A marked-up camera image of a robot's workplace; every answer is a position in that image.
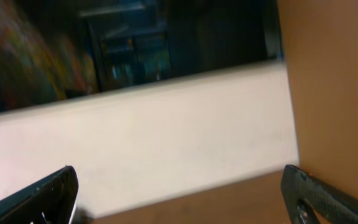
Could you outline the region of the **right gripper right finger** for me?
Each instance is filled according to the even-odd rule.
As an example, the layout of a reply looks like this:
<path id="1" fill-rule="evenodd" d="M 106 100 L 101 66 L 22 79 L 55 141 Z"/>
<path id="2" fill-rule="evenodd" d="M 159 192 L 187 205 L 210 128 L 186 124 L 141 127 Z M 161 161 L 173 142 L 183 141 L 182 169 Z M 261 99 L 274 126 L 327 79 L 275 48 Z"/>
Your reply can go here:
<path id="1" fill-rule="evenodd" d="M 329 223 L 358 224 L 358 199 L 297 166 L 285 166 L 280 187 L 292 223 L 319 223 L 320 214 Z"/>

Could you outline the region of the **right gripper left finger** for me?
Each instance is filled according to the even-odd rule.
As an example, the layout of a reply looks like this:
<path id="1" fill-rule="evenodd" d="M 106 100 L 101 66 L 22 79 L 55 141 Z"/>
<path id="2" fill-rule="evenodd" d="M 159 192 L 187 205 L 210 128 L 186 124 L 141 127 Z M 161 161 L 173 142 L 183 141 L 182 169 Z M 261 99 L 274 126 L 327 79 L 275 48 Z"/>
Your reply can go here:
<path id="1" fill-rule="evenodd" d="M 0 223 L 69 224 L 78 187 L 74 167 L 65 166 L 0 200 Z"/>

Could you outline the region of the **dark window opening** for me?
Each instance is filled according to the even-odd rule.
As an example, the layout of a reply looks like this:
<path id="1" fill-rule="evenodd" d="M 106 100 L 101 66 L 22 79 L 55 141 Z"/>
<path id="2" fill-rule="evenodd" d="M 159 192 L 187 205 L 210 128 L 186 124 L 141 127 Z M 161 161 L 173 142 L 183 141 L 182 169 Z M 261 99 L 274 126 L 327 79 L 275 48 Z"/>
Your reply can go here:
<path id="1" fill-rule="evenodd" d="M 272 0 L 0 0 L 0 113 L 282 55 Z"/>

